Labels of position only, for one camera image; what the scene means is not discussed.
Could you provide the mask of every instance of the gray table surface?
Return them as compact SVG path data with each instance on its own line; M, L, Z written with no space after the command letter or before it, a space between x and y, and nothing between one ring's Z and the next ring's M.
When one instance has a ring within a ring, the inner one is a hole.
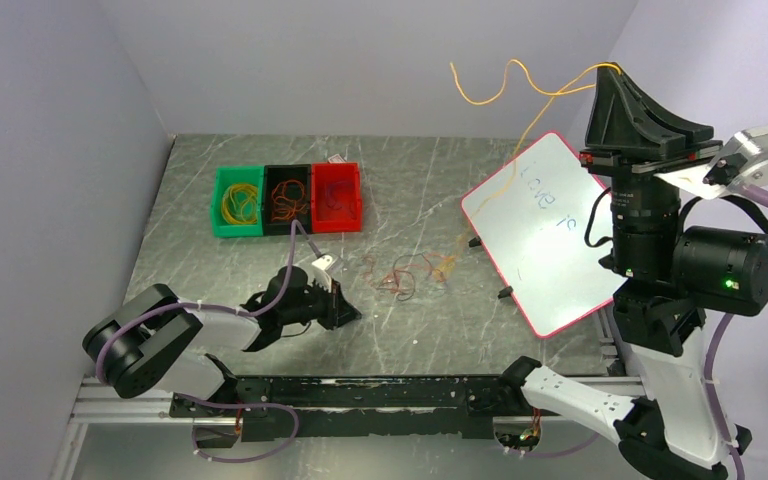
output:
M496 299L504 285L486 253L457 248L468 229L460 198L501 166L513 145L466 138L180 135L127 297L166 283L188 299L235 305L262 290L286 263L289 238L214 237L209 206L217 167L318 163L339 153L360 165L364 228L314 240L345 261L337 278L364 318L337 331L314 325L259 353L216 350L235 373L498 373L528 355L560 373L602 375L593 322L537 338L510 299ZM445 284L417 275L416 294L404 302L370 285L397 257L423 251L459 254ZM365 256L377 262L371 275L365 275ZM300 242L296 258L304 264L313 255Z

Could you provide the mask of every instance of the black bracket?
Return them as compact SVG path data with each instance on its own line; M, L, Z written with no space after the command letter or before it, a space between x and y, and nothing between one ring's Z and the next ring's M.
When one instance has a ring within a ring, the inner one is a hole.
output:
M507 287L499 290L499 294L496 295L496 298L498 298L499 300L501 300L503 298L508 298L511 295L513 295L513 293L514 293L514 287L507 286Z
M531 375L535 369L542 367L543 364L530 357L519 357L499 376L500 398L508 408L526 408L528 402L522 393L522 387L525 385L525 379Z
M740 169L744 165L746 165L746 157L743 155L738 153L726 155L711 167L711 170L702 179L702 183L708 185L728 185L740 175Z
M707 469L669 450L657 401L637 398L633 403L631 412L625 419L614 422L614 427L620 436L620 453L638 472L652 480L725 480L728 477L722 463ZM736 440L738 452L743 454L752 435L749 430L738 427Z
M252 378L249 380L240 379L237 382L237 397L241 403L263 403L268 402L272 393L272 384L262 378ZM243 410L243 418L265 417L267 410L259 408L253 410Z
M599 67L596 99L585 143L589 149L624 157L668 160L713 142L714 127L673 114L641 90L623 72Z
M668 285L630 279L614 293L614 322L624 342L679 357L705 311Z

